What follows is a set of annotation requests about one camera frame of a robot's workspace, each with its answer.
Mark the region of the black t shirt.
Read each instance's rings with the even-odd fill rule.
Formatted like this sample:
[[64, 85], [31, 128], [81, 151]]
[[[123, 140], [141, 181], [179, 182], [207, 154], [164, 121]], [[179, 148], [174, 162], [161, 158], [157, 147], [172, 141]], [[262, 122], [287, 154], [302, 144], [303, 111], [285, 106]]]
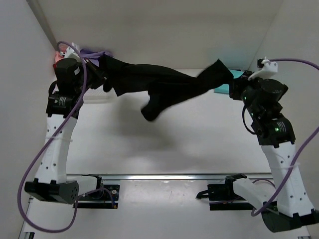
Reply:
[[154, 121], [167, 108], [190, 100], [229, 83], [233, 74], [217, 60], [198, 76], [151, 64], [130, 64], [108, 55], [98, 59], [99, 67], [106, 73], [105, 92], [114, 89], [117, 96], [146, 91], [150, 97], [141, 113]]

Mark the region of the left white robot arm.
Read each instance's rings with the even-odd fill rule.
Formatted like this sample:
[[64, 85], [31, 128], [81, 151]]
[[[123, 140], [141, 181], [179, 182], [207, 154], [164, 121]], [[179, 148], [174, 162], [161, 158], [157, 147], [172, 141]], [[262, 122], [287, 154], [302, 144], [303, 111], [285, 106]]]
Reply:
[[64, 204], [73, 204], [81, 195], [90, 194], [99, 198], [104, 194], [101, 178], [94, 175], [68, 178], [66, 163], [71, 136], [76, 126], [83, 95], [89, 89], [102, 86], [106, 78], [102, 70], [90, 60], [85, 64], [73, 58], [56, 63], [56, 81], [49, 88], [47, 114], [48, 145], [32, 181], [27, 181], [24, 190], [34, 198]]

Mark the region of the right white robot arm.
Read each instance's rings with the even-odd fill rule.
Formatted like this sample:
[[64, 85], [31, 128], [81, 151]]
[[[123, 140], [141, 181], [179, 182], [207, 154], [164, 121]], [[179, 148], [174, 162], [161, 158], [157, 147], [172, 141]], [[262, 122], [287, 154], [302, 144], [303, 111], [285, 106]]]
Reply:
[[258, 188], [246, 175], [228, 175], [224, 184], [208, 185], [211, 204], [247, 201], [252, 214], [260, 213], [273, 233], [317, 224], [319, 212], [308, 198], [296, 164], [296, 137], [279, 101], [288, 87], [270, 77], [251, 80], [251, 71], [229, 84], [229, 96], [244, 103], [242, 112], [252, 119], [252, 132], [268, 161], [276, 192], [273, 196]]

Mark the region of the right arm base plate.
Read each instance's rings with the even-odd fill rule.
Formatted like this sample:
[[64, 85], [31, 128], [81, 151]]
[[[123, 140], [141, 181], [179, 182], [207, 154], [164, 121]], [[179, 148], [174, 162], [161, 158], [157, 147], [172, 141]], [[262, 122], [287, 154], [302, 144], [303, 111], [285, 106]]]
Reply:
[[233, 174], [226, 176], [223, 183], [210, 183], [207, 185], [207, 190], [196, 195], [196, 199], [208, 198], [211, 211], [252, 210], [252, 205], [234, 193], [233, 183], [238, 179], [247, 179], [247, 176], [242, 173]]

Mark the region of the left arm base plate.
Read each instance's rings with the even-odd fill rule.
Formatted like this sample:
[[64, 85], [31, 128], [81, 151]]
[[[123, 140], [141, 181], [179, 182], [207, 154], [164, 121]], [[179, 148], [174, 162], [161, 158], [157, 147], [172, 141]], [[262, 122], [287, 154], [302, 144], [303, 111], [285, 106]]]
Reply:
[[120, 194], [120, 184], [116, 182], [104, 182], [100, 177], [97, 180], [99, 191], [86, 193], [78, 200], [78, 209], [117, 209]]

